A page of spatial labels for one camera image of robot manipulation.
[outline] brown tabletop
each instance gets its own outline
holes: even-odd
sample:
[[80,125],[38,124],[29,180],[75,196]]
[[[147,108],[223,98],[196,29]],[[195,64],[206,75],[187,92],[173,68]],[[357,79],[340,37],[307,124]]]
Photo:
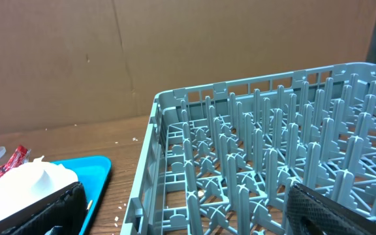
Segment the brown tabletop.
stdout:
[[[108,157],[112,162],[111,179],[90,234],[118,235],[126,210],[124,204],[129,201],[147,124],[148,116],[141,116],[104,123],[1,134],[0,146],[4,146],[7,152],[0,159],[0,165],[6,163],[19,144],[31,149],[31,159],[42,155],[45,161],[92,155]],[[183,206],[185,197],[169,194],[166,203]],[[280,222],[281,212],[275,208],[270,211],[272,218]],[[235,221],[234,215],[230,220],[230,224],[234,227]],[[227,231],[217,229],[216,232],[226,234]],[[182,231],[169,232],[169,234],[181,233]]]

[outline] wooden table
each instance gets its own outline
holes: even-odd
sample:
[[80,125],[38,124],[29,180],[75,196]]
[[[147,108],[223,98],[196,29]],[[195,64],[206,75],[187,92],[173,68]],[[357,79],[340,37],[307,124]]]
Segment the wooden table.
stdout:
[[[90,234],[118,235],[124,219],[134,175],[142,149],[148,116],[133,117],[118,121],[88,125],[71,125],[54,129],[41,129],[21,133],[0,135],[0,146],[7,153],[0,159],[0,165],[7,162],[19,144],[31,148],[31,160],[44,155],[45,161],[56,161],[75,157],[104,155],[111,159],[112,176],[101,201],[101,206],[91,227]],[[168,205],[185,205],[185,195],[167,195]],[[281,212],[271,209],[272,218],[281,222]],[[236,216],[230,225],[236,226]],[[216,230],[218,234],[227,231]],[[169,234],[183,234],[174,231]]]

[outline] cardboard wall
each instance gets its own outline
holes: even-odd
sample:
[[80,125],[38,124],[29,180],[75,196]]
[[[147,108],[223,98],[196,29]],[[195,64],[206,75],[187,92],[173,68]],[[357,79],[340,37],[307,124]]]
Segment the cardboard wall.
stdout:
[[364,61],[376,0],[0,1],[0,133],[148,114],[167,89]]

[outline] blue tray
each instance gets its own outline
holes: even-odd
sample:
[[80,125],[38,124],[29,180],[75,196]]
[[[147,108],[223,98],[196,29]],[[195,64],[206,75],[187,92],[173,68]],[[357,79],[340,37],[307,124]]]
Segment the blue tray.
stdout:
[[65,168],[73,170],[78,175],[78,180],[84,185],[87,201],[93,201],[79,233],[80,235],[85,234],[106,185],[111,170],[111,161],[105,156],[92,156],[54,161],[53,163],[62,164]]

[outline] blue-gray plastic rack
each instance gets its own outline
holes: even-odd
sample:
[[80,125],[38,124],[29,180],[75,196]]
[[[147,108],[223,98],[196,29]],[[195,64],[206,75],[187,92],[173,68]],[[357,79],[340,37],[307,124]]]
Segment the blue-gray plastic rack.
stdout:
[[[280,79],[290,87],[276,87]],[[121,234],[291,234],[285,208],[297,182],[376,221],[376,65],[156,95]],[[169,208],[176,191],[184,203]]]

